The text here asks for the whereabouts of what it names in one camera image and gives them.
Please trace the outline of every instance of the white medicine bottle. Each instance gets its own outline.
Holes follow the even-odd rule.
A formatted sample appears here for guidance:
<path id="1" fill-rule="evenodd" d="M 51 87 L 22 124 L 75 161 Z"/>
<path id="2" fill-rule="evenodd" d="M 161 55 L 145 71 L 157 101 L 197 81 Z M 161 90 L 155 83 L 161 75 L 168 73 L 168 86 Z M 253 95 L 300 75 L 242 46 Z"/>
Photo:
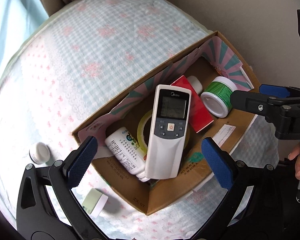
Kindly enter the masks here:
<path id="1" fill-rule="evenodd" d="M 115 131 L 106 138 L 105 143 L 129 173 L 136 175 L 142 182 L 149 180 L 145 175 L 146 154 L 127 128 L 121 127 Z"/>

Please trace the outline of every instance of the small white bottle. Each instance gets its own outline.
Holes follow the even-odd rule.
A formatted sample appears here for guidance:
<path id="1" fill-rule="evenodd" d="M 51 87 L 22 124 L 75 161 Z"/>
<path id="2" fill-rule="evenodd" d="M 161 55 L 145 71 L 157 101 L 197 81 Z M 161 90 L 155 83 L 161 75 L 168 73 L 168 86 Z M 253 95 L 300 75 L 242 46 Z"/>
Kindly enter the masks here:
<path id="1" fill-rule="evenodd" d="M 38 142 L 31 145 L 29 155 L 34 163 L 40 165 L 50 160 L 51 153 L 47 145 L 42 142 Z"/>
<path id="2" fill-rule="evenodd" d="M 105 143 L 129 173 L 136 175 L 142 182 L 149 180 L 145 174 L 146 154 L 127 128 L 121 127 L 115 131 L 106 138 Z"/>

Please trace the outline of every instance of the remote control button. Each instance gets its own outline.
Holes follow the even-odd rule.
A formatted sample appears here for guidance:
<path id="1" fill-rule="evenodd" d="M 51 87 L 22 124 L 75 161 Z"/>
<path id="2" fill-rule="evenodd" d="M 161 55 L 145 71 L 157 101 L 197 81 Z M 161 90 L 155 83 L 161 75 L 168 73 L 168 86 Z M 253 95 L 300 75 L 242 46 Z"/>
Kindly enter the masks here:
<path id="1" fill-rule="evenodd" d="M 174 130 L 174 123 L 168 123 L 168 131 L 173 131 Z"/>

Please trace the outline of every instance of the bottle label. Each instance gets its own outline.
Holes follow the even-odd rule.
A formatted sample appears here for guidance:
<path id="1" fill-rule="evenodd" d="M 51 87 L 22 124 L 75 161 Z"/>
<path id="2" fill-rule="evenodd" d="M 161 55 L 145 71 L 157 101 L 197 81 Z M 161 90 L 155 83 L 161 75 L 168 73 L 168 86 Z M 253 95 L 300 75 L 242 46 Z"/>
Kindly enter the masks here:
<path id="1" fill-rule="evenodd" d="M 144 165 L 144 160 L 137 152 L 140 146 L 127 130 L 116 140 L 112 139 L 107 146 L 127 171 Z"/>

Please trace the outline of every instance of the bed sheet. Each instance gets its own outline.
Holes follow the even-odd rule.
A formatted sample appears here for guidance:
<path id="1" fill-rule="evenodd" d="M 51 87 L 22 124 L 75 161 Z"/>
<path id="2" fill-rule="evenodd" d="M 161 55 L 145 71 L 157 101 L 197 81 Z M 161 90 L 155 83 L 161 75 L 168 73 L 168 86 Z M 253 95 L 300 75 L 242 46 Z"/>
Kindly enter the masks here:
<path id="1" fill-rule="evenodd" d="M 45 24 L 0 81 L 0 208 L 6 208 L 9 221 L 15 225 L 32 143 L 49 145 L 53 156 L 48 165 L 64 160 L 78 147 L 71 131 L 85 118 L 206 35 L 164 0 L 82 0 Z M 258 117 L 232 156 L 248 165 L 276 165 L 276 144 L 270 125 Z M 80 203 L 92 187 L 109 196 L 93 220 L 109 237 L 121 239 L 189 238 L 225 194 L 212 178 L 186 200 L 147 217 L 116 195 L 90 166 L 73 189 Z M 58 216 L 67 222 L 48 190 Z"/>

